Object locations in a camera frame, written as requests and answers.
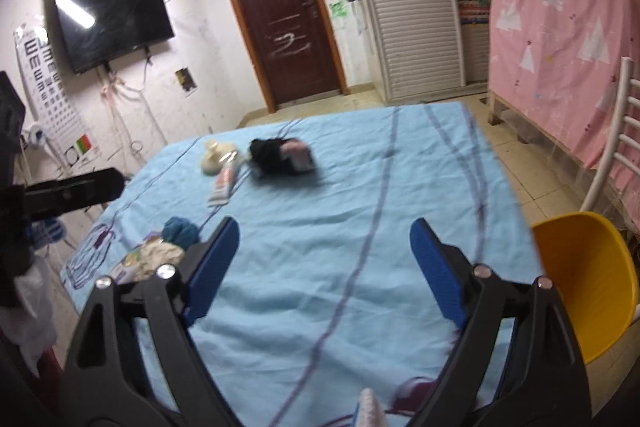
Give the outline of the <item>white gloved left hand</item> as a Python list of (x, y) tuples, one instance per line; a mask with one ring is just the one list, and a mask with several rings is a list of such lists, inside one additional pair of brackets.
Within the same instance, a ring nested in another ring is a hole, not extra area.
[(32, 266), (15, 279), (15, 287), (21, 308), (15, 319), (15, 343), (20, 348), (27, 367), (36, 376), (38, 362), (44, 352), (58, 339), (50, 299), (51, 277), (49, 267), (36, 256)]

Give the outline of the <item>white gloved right hand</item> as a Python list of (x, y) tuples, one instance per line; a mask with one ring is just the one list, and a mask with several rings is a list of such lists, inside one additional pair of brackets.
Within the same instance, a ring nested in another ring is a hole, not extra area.
[(358, 397), (357, 407), (352, 417), (352, 427), (387, 427), (384, 409), (378, 403), (371, 388), (363, 389)]

